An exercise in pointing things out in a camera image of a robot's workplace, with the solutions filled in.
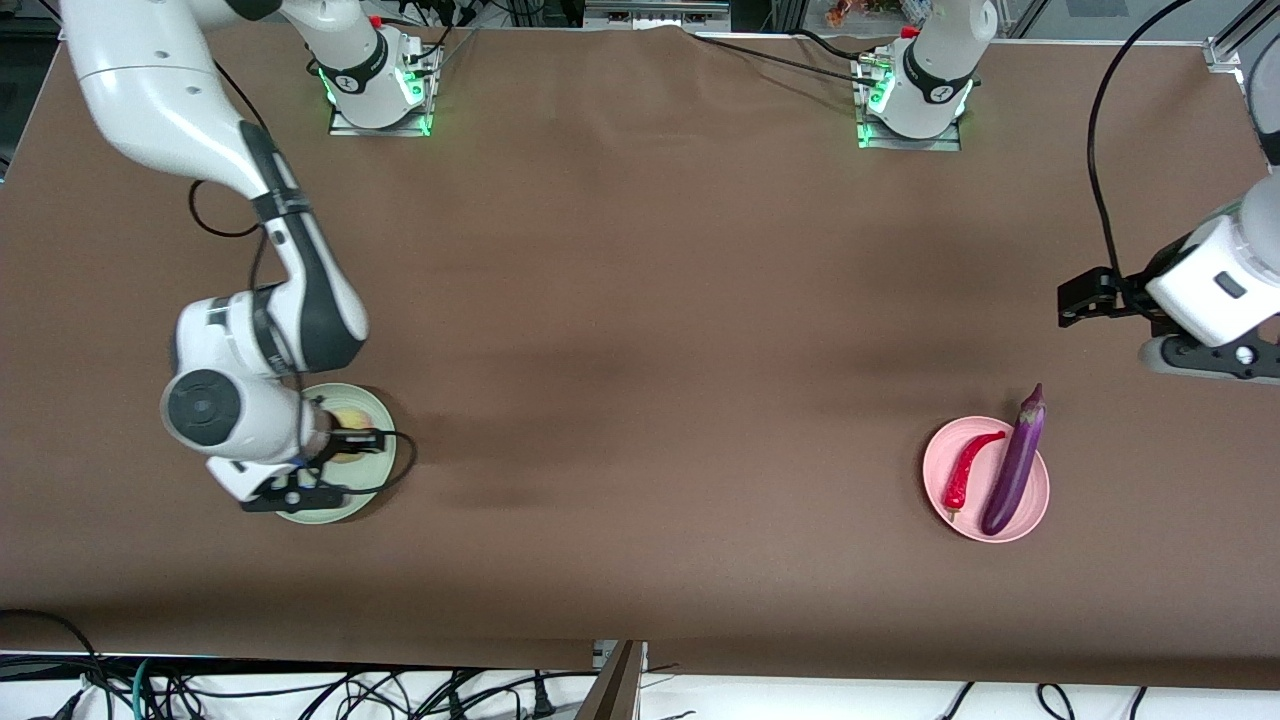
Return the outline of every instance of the red chili pepper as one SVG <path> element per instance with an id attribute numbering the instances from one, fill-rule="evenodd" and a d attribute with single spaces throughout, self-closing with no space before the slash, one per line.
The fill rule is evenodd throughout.
<path id="1" fill-rule="evenodd" d="M 951 514 L 952 523 L 956 521 L 956 512 L 964 507 L 965 491 L 969 489 L 969 470 L 973 469 L 973 459 L 978 456 L 979 450 L 987 447 L 997 439 L 1004 439 L 1004 437 L 1005 430 L 978 436 L 969 441 L 969 445 L 965 445 L 964 450 L 960 451 L 956 466 L 951 470 L 951 478 L 947 479 L 947 487 L 942 491 L 942 506 Z"/>

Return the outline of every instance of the pink plate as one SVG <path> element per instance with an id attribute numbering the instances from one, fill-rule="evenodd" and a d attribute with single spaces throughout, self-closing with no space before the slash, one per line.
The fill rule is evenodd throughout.
<path id="1" fill-rule="evenodd" d="M 937 511 L 942 521 L 951 529 L 973 538 L 978 542 L 1012 542 L 1036 529 L 1044 510 L 1048 509 L 1048 469 L 1044 468 L 1044 459 L 1036 454 L 1036 462 L 1032 464 L 1032 474 L 1027 478 L 1027 489 L 1023 492 L 1023 501 L 1018 503 L 1014 519 L 995 536 L 982 533 L 982 510 L 987 505 L 991 487 L 996 484 L 996 473 L 1005 460 L 1005 448 L 1009 447 L 1009 438 L 997 439 L 983 447 L 973 461 L 973 470 L 969 473 L 969 489 L 965 497 L 964 509 L 956 512 L 956 521 L 947 523 L 950 514 L 942 506 L 942 493 L 951 478 L 960 451 L 969 441 L 987 433 L 1005 430 L 1006 436 L 1014 432 L 1009 423 L 992 418 L 972 416 L 951 420 L 934 433 L 929 441 L 929 447 L 924 451 L 924 492 L 929 496 L 933 510 Z"/>

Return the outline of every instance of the table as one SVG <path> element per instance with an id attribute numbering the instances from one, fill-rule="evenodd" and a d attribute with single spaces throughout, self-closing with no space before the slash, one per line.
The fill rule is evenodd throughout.
<path id="1" fill-rule="evenodd" d="M 859 150 L 847 85 L 671 28 L 481 32 L 421 140 L 328 137 L 285 27 L 211 46 L 371 318 L 311 382 L 372 388 L 424 460 L 300 527 L 166 436 L 177 313 L 253 241 L 111 150 L 60 53 L 0 191 L 0 603 L 113 651 L 582 666 L 639 637 L 691 673 L 1280 685 L 1280 389 L 1152 374 L 1139 320 L 1055 324 L 1105 261 L 1114 46 L 992 46 L 959 154 Z M 1130 269 L 1265 173 L 1187 46 L 1133 53 L 1098 156 Z M 964 541 L 924 443 L 1037 382 L 1048 515 Z"/>

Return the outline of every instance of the eggplant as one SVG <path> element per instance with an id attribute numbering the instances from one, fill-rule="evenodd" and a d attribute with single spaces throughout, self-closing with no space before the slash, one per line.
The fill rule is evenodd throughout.
<path id="1" fill-rule="evenodd" d="M 991 488 L 987 506 L 982 510 L 982 532 L 993 536 L 1004 530 L 1014 519 L 1018 503 L 1023 501 L 1027 478 L 1036 462 L 1036 446 L 1039 445 L 1041 430 L 1044 429 L 1044 392 L 1037 383 L 1036 389 L 1023 401 L 1018 411 L 1018 424 L 1009 437 L 1005 460 L 1000 464 L 1000 474 Z"/>

